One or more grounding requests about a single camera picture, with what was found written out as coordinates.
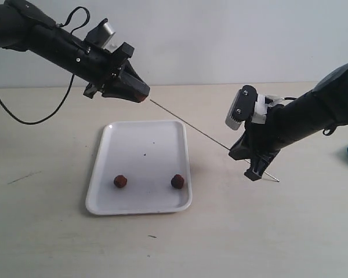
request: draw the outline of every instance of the black cable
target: black cable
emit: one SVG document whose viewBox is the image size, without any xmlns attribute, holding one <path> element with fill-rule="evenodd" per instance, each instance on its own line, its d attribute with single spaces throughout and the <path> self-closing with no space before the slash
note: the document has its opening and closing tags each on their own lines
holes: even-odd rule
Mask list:
<svg viewBox="0 0 348 278">
<path fill-rule="evenodd" d="M 284 97 L 284 100 L 296 100 L 296 97 Z"/>
<path fill-rule="evenodd" d="M 54 110 L 53 113 L 51 113 L 49 116 L 43 118 L 42 120 L 38 120 L 37 122 L 25 122 L 19 118 L 17 118 L 6 106 L 5 104 L 2 102 L 1 98 L 0 98 L 0 105 L 1 107 L 14 119 L 16 120 L 17 122 L 19 123 L 22 123 L 24 125 L 30 125 L 30 126 L 33 126 L 33 125 L 38 125 L 39 123 L 43 123 L 45 122 L 46 120 L 50 119 L 52 116 L 54 116 L 58 111 L 59 109 L 62 107 L 63 103 L 65 102 L 66 98 L 68 97 L 68 94 L 70 93 L 71 91 L 71 88 L 72 88 L 72 83 L 74 82 L 74 78 L 75 78 L 75 75 L 72 74 L 72 77 L 71 77 L 71 80 L 70 80 L 70 85 L 68 86 L 68 89 L 67 89 L 67 92 L 66 94 L 64 95 L 62 101 L 60 102 L 60 104 L 58 105 L 58 107 Z"/>
<path fill-rule="evenodd" d="M 89 10 L 88 10 L 86 7 L 79 6 L 79 7 L 75 8 L 75 9 L 68 15 L 67 20 L 66 20 L 66 22 L 65 22 L 64 24 L 59 24 L 59 27 L 62 28 L 62 27 L 65 27 L 65 26 L 69 25 L 69 23 L 71 22 L 72 17 L 74 16 L 75 12 L 77 12 L 77 11 L 80 10 L 80 9 L 82 9 L 82 10 L 85 11 L 85 13 L 86 13 L 86 20 L 85 20 L 84 23 L 81 24 L 79 27 L 76 27 L 75 29 L 73 29 L 73 30 L 71 31 L 71 34 L 72 34 L 74 31 L 76 31 L 76 30 L 78 30 L 78 29 L 80 29 L 80 28 L 86 26 L 86 25 L 89 23 L 89 20 L 90 20 L 90 12 L 89 12 Z"/>
</svg>

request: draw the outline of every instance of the white wall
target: white wall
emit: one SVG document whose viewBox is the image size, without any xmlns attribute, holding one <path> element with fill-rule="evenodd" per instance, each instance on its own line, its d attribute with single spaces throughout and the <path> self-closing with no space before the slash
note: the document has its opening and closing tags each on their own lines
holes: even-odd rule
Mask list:
<svg viewBox="0 0 348 278">
<path fill-rule="evenodd" d="M 114 43 L 136 48 L 132 64 L 150 85 L 317 81 L 348 62 L 348 0 L 32 3 L 57 22 L 86 6 L 92 19 L 76 32 L 82 38 L 108 17 L 117 30 Z M 0 87 L 64 86 L 69 78 L 35 54 L 0 49 Z"/>
</svg>

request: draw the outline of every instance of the plastic tray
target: plastic tray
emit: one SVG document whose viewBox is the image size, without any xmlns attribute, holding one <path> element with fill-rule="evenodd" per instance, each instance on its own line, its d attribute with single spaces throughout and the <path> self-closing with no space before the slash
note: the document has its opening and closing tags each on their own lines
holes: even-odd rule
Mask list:
<svg viewBox="0 0 348 278">
<path fill-rule="evenodd" d="M 115 122 L 105 127 L 86 208 L 96 215 L 174 213 L 192 202 L 187 137 L 176 120 Z M 180 174 L 183 189 L 171 186 Z M 117 175 L 128 184 L 114 186 Z"/>
</svg>

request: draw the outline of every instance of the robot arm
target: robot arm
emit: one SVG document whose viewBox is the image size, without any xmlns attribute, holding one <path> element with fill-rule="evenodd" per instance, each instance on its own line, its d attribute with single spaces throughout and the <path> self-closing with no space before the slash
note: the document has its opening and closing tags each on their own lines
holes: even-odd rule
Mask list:
<svg viewBox="0 0 348 278">
<path fill-rule="evenodd" d="M 245 133 L 229 155 L 235 160 L 250 159 L 245 176 L 256 181 L 282 148 L 320 130 L 329 136 L 338 126 L 348 125 L 348 64 L 286 106 L 274 97 L 258 94 L 252 86 L 244 86 L 236 95 L 226 124 L 236 130 L 243 121 Z"/>
<path fill-rule="evenodd" d="M 84 95 L 89 98 L 100 91 L 103 97 L 140 103 L 148 96 L 150 88 L 128 60 L 134 48 L 124 42 L 112 53 L 103 49 L 114 34 L 107 19 L 83 41 L 63 30 L 63 26 L 25 0 L 6 0 L 0 5 L 0 47 L 30 50 L 88 81 Z"/>
</svg>

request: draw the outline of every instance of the brown ball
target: brown ball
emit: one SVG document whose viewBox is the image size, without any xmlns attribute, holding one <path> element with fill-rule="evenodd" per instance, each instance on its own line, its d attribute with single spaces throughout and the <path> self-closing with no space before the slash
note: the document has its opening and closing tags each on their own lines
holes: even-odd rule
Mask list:
<svg viewBox="0 0 348 278">
<path fill-rule="evenodd" d="M 176 189 L 182 189 L 184 187 L 184 178 L 177 174 L 172 178 L 171 184 Z"/>
<path fill-rule="evenodd" d="M 114 179 L 114 185 L 116 185 L 117 188 L 123 188 L 128 180 L 123 175 L 118 175 Z"/>
</svg>

